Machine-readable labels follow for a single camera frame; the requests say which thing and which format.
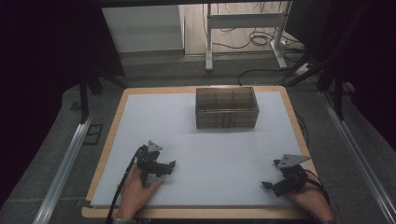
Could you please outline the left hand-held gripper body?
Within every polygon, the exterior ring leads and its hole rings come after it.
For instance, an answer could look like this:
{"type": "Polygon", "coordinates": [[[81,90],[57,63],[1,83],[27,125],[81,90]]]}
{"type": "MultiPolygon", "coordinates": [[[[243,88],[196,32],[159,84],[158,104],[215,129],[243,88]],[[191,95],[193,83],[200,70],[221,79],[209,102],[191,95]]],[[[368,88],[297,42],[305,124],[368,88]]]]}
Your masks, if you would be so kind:
{"type": "Polygon", "coordinates": [[[137,167],[141,170],[140,179],[142,184],[145,185],[149,174],[155,174],[161,177],[163,174],[160,172],[158,157],[163,148],[148,140],[146,145],[143,145],[137,150],[137,167]]]}

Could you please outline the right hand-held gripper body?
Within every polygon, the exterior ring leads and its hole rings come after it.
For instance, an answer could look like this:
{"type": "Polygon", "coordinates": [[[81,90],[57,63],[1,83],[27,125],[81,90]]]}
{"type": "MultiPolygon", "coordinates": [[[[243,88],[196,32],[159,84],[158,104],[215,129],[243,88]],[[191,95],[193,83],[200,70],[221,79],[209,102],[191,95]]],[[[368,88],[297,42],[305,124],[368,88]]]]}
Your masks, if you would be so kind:
{"type": "Polygon", "coordinates": [[[273,185],[273,192],[277,197],[299,191],[304,186],[307,174],[301,163],[309,161],[308,156],[284,154],[277,166],[284,179],[273,185]]]}

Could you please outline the person's left hand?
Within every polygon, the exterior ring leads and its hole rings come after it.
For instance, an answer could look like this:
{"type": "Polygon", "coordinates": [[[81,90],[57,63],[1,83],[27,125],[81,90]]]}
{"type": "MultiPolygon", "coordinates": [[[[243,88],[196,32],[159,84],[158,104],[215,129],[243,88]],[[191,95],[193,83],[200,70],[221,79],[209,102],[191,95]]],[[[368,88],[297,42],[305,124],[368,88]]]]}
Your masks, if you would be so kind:
{"type": "Polygon", "coordinates": [[[143,208],[158,187],[161,185],[161,179],[154,182],[150,187],[145,188],[140,178],[142,171],[134,165],[128,174],[121,190],[121,201],[115,218],[132,220],[136,213],[143,208]]]}

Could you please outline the white table mat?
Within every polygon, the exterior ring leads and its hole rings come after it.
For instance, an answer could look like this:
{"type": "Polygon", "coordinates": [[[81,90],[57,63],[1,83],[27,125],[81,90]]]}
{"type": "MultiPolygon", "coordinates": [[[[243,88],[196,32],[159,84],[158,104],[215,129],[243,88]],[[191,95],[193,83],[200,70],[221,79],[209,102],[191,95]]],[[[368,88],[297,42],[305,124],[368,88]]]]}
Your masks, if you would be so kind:
{"type": "Polygon", "coordinates": [[[161,163],[175,163],[152,206],[284,205],[264,187],[282,174],[274,161],[302,152],[281,94],[256,95],[260,113],[252,129],[199,129],[192,93],[128,96],[106,168],[92,198],[111,204],[124,171],[148,141],[161,146],[161,163]]]}

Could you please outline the clear brown drawer box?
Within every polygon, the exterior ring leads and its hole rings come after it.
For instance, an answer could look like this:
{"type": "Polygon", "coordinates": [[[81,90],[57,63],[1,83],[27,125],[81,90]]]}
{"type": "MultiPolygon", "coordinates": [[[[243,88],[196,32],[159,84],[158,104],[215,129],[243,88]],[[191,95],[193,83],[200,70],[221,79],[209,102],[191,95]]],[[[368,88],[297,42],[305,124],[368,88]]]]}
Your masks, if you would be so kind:
{"type": "Polygon", "coordinates": [[[260,113],[252,87],[198,88],[197,129],[254,128],[260,113]]]}

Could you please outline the black stand leg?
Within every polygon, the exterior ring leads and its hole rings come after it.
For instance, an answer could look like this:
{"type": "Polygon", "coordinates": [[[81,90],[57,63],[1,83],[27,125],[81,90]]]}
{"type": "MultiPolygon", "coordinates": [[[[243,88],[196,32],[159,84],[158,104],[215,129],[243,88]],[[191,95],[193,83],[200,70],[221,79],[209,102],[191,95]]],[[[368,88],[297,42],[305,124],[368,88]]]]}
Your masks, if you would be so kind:
{"type": "Polygon", "coordinates": [[[87,84],[84,76],[79,78],[79,95],[80,95],[80,108],[81,108],[81,119],[80,123],[84,124],[90,115],[87,84]]]}
{"type": "Polygon", "coordinates": [[[343,97],[343,79],[342,79],[340,67],[337,66],[334,77],[333,109],[335,114],[340,120],[344,119],[342,112],[342,97],[343,97]]]}

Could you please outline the white power strip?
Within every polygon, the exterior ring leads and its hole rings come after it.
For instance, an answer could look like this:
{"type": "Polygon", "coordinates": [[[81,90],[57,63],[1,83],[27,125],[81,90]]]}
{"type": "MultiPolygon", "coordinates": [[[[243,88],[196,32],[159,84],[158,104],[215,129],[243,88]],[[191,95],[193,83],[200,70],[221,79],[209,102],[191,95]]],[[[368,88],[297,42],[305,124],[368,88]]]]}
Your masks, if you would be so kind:
{"type": "Polygon", "coordinates": [[[313,65],[311,63],[304,63],[300,68],[298,68],[294,74],[296,76],[300,76],[302,74],[304,74],[305,72],[307,72],[309,69],[311,69],[313,67],[313,65]]]}

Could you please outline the white cabinet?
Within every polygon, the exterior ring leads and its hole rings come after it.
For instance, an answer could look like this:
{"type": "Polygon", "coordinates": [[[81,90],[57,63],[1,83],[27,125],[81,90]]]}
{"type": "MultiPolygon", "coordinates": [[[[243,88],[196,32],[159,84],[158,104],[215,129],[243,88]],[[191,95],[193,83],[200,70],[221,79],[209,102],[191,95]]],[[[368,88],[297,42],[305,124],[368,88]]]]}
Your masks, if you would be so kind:
{"type": "Polygon", "coordinates": [[[181,6],[103,7],[117,52],[184,49],[181,6]]]}

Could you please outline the black floor frame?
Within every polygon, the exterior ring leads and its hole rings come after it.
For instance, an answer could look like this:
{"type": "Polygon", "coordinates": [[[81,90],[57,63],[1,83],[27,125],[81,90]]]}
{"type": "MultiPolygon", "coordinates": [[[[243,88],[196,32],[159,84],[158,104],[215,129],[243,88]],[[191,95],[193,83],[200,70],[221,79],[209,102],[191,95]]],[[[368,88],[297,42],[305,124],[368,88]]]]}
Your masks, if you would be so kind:
{"type": "Polygon", "coordinates": [[[102,130],[103,130],[104,125],[103,124],[92,124],[88,131],[86,132],[86,135],[83,140],[83,144],[85,146],[95,146],[98,144],[102,130]]]}

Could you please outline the aluminium rail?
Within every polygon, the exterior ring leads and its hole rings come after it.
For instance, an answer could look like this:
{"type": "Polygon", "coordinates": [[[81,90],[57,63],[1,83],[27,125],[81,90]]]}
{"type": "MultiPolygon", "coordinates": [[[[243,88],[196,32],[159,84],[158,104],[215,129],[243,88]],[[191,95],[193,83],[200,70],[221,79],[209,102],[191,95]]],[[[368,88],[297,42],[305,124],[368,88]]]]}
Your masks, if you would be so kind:
{"type": "Polygon", "coordinates": [[[396,205],[389,197],[384,185],[380,182],[369,162],[364,157],[357,141],[348,129],[347,124],[335,112],[335,105],[327,92],[320,91],[319,97],[325,104],[327,111],[346,144],[346,148],[356,163],[369,190],[372,192],[381,212],[388,224],[396,224],[396,205]]]}
{"type": "Polygon", "coordinates": [[[74,136],[64,154],[63,160],[53,178],[46,197],[44,198],[38,212],[35,216],[33,224],[49,224],[50,218],[56,207],[61,193],[64,189],[67,178],[70,175],[76,157],[82,146],[85,135],[92,123],[93,114],[90,114],[80,123],[74,133],[74,136]]]}

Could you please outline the white metal desk frame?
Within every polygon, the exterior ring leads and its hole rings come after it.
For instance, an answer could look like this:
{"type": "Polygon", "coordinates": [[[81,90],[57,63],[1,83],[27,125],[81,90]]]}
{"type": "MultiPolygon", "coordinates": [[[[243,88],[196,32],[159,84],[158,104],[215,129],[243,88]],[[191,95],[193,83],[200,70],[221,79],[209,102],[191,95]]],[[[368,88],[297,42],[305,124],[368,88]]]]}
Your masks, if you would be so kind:
{"type": "Polygon", "coordinates": [[[291,1],[287,1],[281,12],[266,14],[231,14],[213,15],[211,5],[206,4],[206,49],[205,70],[213,70],[213,29],[229,28],[274,28],[275,39],[270,42],[280,69],[286,69],[287,64],[280,52],[280,40],[290,12],[291,1]]]}

